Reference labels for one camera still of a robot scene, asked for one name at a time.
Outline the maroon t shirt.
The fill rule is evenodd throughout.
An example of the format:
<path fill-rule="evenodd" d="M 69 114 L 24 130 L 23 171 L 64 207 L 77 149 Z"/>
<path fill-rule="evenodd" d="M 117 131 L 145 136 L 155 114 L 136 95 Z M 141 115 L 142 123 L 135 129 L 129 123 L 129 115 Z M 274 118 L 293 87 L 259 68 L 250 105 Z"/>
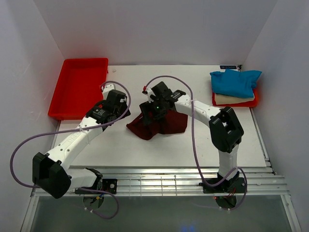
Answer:
<path fill-rule="evenodd" d="M 152 113 L 149 116 L 151 123 L 148 125 L 144 124 L 144 116 L 140 113 L 126 127 L 143 140 L 150 140 L 157 134 L 169 135 L 184 133 L 187 128 L 188 116 L 185 114 L 168 110 L 168 113 L 159 120 L 154 120 Z"/>

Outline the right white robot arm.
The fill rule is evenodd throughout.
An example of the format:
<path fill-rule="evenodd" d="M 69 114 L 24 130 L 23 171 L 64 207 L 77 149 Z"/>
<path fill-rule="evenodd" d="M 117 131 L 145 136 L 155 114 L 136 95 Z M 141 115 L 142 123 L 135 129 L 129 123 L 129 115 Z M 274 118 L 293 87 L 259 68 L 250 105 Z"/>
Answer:
<path fill-rule="evenodd" d="M 168 111 L 181 113 L 198 120 L 210 129 L 211 141 L 219 152 L 219 170 L 216 178 L 203 179 L 203 186 L 212 191 L 229 192 L 239 177 L 237 152 L 244 130 L 230 107 L 218 108 L 193 100 L 184 91 L 172 91 L 164 82 L 152 88 L 144 87 L 148 100 L 140 104 L 145 126 L 166 119 Z"/>

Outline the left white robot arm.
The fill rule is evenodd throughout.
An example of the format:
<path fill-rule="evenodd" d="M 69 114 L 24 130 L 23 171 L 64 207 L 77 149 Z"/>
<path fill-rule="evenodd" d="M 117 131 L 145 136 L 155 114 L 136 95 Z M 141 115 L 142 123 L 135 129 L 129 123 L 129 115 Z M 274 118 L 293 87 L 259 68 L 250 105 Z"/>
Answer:
<path fill-rule="evenodd" d="M 32 181 L 54 198 L 61 198 L 68 190 L 83 193 L 88 189 L 97 193 L 102 189 L 102 174 L 90 168 L 70 170 L 71 163 L 106 128 L 119 117 L 130 115 L 128 94 L 115 89 L 113 84 L 102 90 L 103 100 L 97 102 L 70 133 L 57 146 L 32 160 Z"/>

